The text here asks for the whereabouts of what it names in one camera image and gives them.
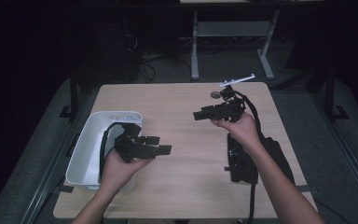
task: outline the metal stand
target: metal stand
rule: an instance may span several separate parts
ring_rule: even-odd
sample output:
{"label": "metal stand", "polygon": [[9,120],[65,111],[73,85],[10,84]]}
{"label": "metal stand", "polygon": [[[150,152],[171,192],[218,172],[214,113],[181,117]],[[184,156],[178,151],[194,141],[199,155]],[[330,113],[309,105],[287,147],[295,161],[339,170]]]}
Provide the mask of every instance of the metal stand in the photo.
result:
{"label": "metal stand", "polygon": [[258,58],[268,79],[274,75],[267,60],[269,43],[275,30],[280,10],[275,10],[270,21],[198,21],[198,12],[194,12],[193,20],[193,50],[191,53],[191,78],[198,80],[199,60],[197,56],[198,36],[265,36],[266,43],[257,50]]}
{"label": "metal stand", "polygon": [[69,118],[69,121],[74,121],[78,112],[78,99],[77,99],[77,82],[76,75],[72,72],[69,77],[69,85],[71,91],[71,112],[68,112],[69,106],[65,106],[60,114],[60,118]]}
{"label": "metal stand", "polygon": [[330,121],[335,121],[336,119],[348,119],[349,116],[345,112],[344,108],[341,105],[336,105],[338,114],[334,114],[333,105],[334,105],[334,82],[335,74],[333,68],[327,72],[326,87],[325,87],[325,96],[324,96],[324,112]]}

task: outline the white tray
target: white tray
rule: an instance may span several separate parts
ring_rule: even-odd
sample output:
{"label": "white tray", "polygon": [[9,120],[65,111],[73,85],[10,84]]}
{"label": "white tray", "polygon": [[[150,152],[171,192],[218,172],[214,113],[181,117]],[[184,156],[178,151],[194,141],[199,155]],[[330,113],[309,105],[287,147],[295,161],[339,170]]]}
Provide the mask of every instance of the white tray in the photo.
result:
{"label": "white tray", "polygon": [[[134,111],[101,111],[89,116],[77,140],[74,153],[66,170],[66,180],[82,189],[98,189],[100,171],[100,149],[103,132],[113,122],[136,123],[142,127],[142,115]],[[114,126],[110,133],[119,136],[123,133],[120,126]],[[129,192],[136,182],[136,174],[120,191]]]}

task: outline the black device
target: black device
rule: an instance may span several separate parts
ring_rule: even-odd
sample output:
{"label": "black device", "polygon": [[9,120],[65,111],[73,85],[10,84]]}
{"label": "black device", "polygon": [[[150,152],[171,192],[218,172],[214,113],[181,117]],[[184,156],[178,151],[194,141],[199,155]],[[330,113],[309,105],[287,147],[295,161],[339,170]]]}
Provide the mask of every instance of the black device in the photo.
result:
{"label": "black device", "polygon": [[[281,146],[271,137],[266,138],[261,132],[260,119],[258,118],[257,110],[252,102],[246,97],[246,95],[243,95],[238,91],[234,91],[230,85],[227,85],[225,89],[220,91],[220,95],[223,97],[225,102],[221,105],[202,107],[201,111],[193,113],[194,119],[224,119],[230,122],[237,122],[246,109],[246,103],[255,118],[255,126],[261,144],[264,146],[271,158],[275,160],[283,173],[290,181],[292,181],[293,184],[295,184],[292,170],[283,155]],[[214,92],[211,96],[213,98],[219,98],[216,97],[217,94]],[[258,180],[257,168],[255,167],[255,163],[249,154],[243,150],[242,145],[237,140],[233,139],[229,134],[227,136],[227,157],[229,167],[226,167],[225,170],[230,171],[231,181],[244,181],[252,185],[250,212],[247,221],[247,223],[251,223],[255,212],[255,185]]]}
{"label": "black device", "polygon": [[257,184],[257,178],[254,178],[254,171],[256,171],[255,163],[252,158],[243,151],[241,144],[234,138],[227,135],[227,157],[228,167],[225,167],[226,171],[230,171],[231,181],[252,184]]}
{"label": "black device", "polygon": [[[115,125],[121,126],[123,133],[115,138],[112,147],[107,147],[108,135]],[[100,150],[100,180],[103,175],[104,160],[113,149],[124,162],[131,162],[133,158],[155,159],[160,155],[170,155],[172,146],[158,145],[157,136],[139,136],[142,128],[135,123],[114,122],[103,132]]]}
{"label": "black device", "polygon": [[221,105],[205,106],[199,112],[194,112],[194,119],[224,119],[230,122],[238,121],[243,111],[246,109],[245,101],[239,98],[238,92],[234,91],[231,86],[226,86],[225,89],[220,91],[223,102]]}

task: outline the finger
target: finger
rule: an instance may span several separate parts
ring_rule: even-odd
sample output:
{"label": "finger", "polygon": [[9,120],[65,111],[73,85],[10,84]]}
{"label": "finger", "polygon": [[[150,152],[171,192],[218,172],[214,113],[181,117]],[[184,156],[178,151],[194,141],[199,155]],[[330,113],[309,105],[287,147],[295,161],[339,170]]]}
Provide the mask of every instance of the finger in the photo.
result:
{"label": "finger", "polygon": [[121,159],[121,157],[118,155],[117,151],[115,151],[115,150],[112,150],[111,152],[109,152],[109,154],[107,154],[105,159],[106,160],[123,161]]}
{"label": "finger", "polygon": [[230,122],[227,122],[222,119],[211,119],[211,123],[216,125],[217,127],[224,128],[226,130],[229,130],[229,126],[231,125]]}
{"label": "finger", "polygon": [[246,112],[246,111],[243,111],[242,117],[243,118],[253,118],[253,116],[251,114],[249,114],[248,112]]}
{"label": "finger", "polygon": [[138,161],[133,162],[132,165],[134,166],[135,170],[138,171],[139,169],[141,169],[142,167],[146,166],[151,161],[152,161],[152,159],[150,159],[150,160],[140,159]]}

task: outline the floor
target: floor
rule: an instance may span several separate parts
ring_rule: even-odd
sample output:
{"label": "floor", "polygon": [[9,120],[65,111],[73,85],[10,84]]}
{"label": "floor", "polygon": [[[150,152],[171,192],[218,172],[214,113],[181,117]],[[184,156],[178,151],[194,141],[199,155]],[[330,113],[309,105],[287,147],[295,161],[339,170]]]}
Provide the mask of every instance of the floor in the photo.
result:
{"label": "floor", "polygon": [[[268,53],[275,78],[266,79],[255,52],[260,41],[245,40],[239,48],[201,53],[197,82],[221,82],[255,74],[256,78],[251,81],[273,87],[301,72],[285,68],[293,42],[275,40]],[[180,54],[179,59],[153,56],[156,55],[145,57],[147,65],[141,66],[143,73],[133,83],[192,81],[189,51]],[[272,97],[325,222],[358,223],[358,178],[346,156],[346,148],[350,148],[358,160],[358,105],[351,91],[337,80],[335,105],[341,105],[349,119],[330,122],[320,106],[324,91],[307,92],[309,79],[305,77],[284,90],[273,90]],[[55,218],[52,211],[62,190],[70,160],[67,155],[90,114],[98,90],[79,92],[79,114],[70,121],[60,118],[62,109],[70,104],[69,81],[62,83],[0,196],[0,224],[70,223],[71,220]],[[125,220],[106,220],[105,223],[125,223]],[[279,221],[256,219],[254,223]]]}

